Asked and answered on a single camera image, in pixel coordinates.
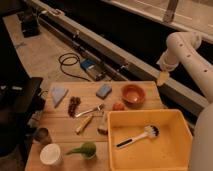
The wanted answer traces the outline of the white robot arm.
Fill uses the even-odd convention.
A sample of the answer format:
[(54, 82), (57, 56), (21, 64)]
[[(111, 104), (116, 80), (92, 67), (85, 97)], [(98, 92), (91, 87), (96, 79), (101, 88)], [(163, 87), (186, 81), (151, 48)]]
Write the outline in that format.
[(197, 32), (171, 33), (158, 60), (161, 70), (167, 72), (181, 63), (209, 102), (195, 125), (188, 171), (213, 171), (213, 65), (197, 52), (201, 42)]

